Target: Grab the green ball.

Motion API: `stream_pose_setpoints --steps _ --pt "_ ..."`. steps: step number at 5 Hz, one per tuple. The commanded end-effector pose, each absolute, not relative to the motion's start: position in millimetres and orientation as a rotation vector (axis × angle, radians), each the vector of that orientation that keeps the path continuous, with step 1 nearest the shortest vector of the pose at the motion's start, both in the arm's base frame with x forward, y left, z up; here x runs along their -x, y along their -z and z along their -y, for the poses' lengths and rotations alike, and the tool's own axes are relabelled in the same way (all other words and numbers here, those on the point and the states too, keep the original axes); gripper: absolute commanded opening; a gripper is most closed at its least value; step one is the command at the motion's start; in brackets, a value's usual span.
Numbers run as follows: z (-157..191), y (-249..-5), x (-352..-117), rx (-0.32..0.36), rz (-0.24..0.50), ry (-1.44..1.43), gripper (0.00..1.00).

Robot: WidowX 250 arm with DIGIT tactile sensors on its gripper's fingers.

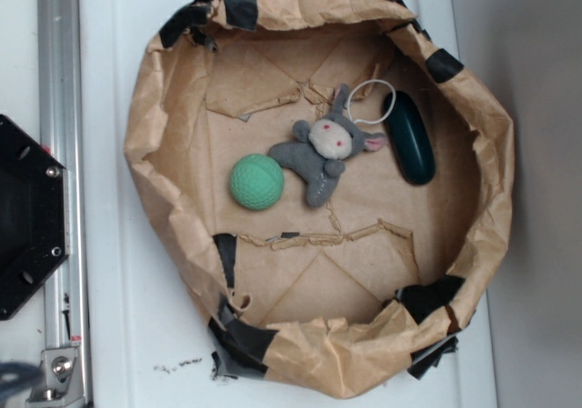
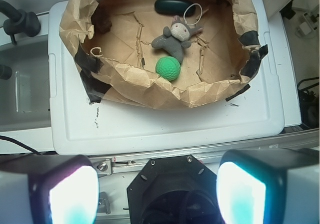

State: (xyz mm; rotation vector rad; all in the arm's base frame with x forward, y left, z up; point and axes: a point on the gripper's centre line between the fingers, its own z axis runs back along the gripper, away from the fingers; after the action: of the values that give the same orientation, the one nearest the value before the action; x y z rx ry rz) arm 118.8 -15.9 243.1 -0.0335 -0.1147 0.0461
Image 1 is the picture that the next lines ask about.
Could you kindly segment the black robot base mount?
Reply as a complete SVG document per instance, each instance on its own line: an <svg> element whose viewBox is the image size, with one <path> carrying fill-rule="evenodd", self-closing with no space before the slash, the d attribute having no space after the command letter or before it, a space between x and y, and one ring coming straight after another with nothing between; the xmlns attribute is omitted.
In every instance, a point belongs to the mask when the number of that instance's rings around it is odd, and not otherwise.
<svg viewBox="0 0 582 408"><path fill-rule="evenodd" d="M1 319L13 318L67 257L65 168L1 116Z"/></svg>

